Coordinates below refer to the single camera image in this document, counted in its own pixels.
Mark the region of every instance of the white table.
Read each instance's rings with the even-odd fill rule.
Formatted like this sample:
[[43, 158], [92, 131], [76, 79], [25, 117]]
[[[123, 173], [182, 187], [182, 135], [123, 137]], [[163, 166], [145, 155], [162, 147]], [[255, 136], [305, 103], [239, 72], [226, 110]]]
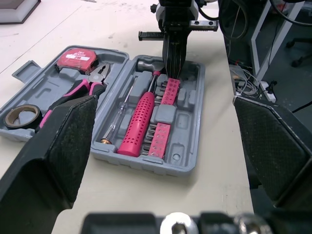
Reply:
[[[0, 106], [23, 86], [11, 77], [14, 71], [28, 60], [44, 67], [69, 45], [117, 49], [130, 58], [161, 56], [162, 42], [137, 39], [140, 30], [158, 30], [149, 10], [155, 2], [42, 0], [24, 24], [0, 26]], [[209, 7], [207, 14], [217, 15], [217, 5]], [[192, 32], [187, 59], [206, 65], [200, 149], [192, 175], [159, 176], [111, 165], [91, 155], [75, 205], [58, 216], [53, 234], [78, 234], [89, 212], [197, 215], [223, 211], [233, 215], [253, 211], [222, 33]], [[0, 137], [0, 176], [22, 146]]]

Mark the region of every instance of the tape measure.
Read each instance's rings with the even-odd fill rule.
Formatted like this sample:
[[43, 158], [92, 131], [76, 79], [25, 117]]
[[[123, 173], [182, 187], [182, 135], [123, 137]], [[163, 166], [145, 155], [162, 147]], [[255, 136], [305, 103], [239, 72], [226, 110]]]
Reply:
[[[33, 112], [35, 115], [28, 121], [20, 124], [16, 124], [15, 121], [20, 117], [20, 113], [22, 112]], [[36, 129], [42, 120], [42, 113], [38, 106], [35, 105], [22, 105], [12, 109], [4, 118], [4, 125], [10, 129]]]
[[98, 59], [93, 50], [75, 48], [63, 53], [55, 66], [58, 71], [67, 67], [88, 75], [98, 66]]

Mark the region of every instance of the hammer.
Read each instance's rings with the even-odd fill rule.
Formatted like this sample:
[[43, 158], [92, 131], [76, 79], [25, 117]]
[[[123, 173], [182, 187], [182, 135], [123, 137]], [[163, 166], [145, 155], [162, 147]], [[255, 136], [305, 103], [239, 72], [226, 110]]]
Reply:
[[155, 89], [155, 81], [162, 73], [162, 70], [165, 68], [163, 62], [152, 62], [152, 63], [146, 63], [142, 60], [139, 60], [137, 62], [137, 70], [138, 71], [150, 71], [153, 73], [153, 78], [150, 83], [150, 86], [148, 88], [147, 92], [154, 92]]

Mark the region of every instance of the screwdriver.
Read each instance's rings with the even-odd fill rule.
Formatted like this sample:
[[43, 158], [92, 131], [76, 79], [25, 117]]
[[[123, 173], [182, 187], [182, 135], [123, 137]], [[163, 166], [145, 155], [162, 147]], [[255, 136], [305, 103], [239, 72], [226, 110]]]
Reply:
[[131, 86], [131, 88], [127, 94], [126, 99], [119, 104], [117, 115], [115, 116], [113, 122], [111, 123], [111, 125], [107, 129], [106, 133], [104, 134], [103, 138], [101, 139], [101, 141], [100, 141], [101, 143], [109, 144], [109, 145], [112, 144], [111, 140], [114, 138], [114, 136], [116, 134], [116, 129], [118, 129], [118, 127], [121, 123], [122, 117], [124, 116], [124, 114], [127, 110], [127, 107], [128, 107], [127, 102], [128, 102], [128, 98], [129, 98], [129, 95], [131, 93], [132, 88], [133, 88], [133, 85]]
[[131, 118], [126, 136], [117, 150], [118, 154], [138, 157], [145, 132], [148, 128], [150, 118], [154, 108], [154, 90], [155, 82], [160, 71], [153, 72], [153, 78], [148, 91], [141, 97], [135, 112]]

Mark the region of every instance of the black electrical tape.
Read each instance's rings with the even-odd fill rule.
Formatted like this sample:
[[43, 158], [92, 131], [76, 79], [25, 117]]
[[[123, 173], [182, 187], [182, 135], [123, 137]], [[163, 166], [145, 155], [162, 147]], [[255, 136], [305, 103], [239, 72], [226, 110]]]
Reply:
[[[30, 120], [27, 123], [24, 124], [14, 124], [14, 121], [19, 117], [19, 114], [23, 111], [30, 111], [35, 113], [35, 116], [33, 117], [32, 120]], [[12, 109], [4, 118], [3, 122], [4, 125], [10, 129], [19, 129], [19, 128], [23, 128], [23, 129], [28, 129], [28, 128], [32, 128], [32, 129], [36, 129], [38, 127], [38, 125], [40, 124], [42, 120], [42, 113], [39, 109], [38, 106], [35, 105], [22, 105], [22, 106], [18, 106], [14, 109]]]

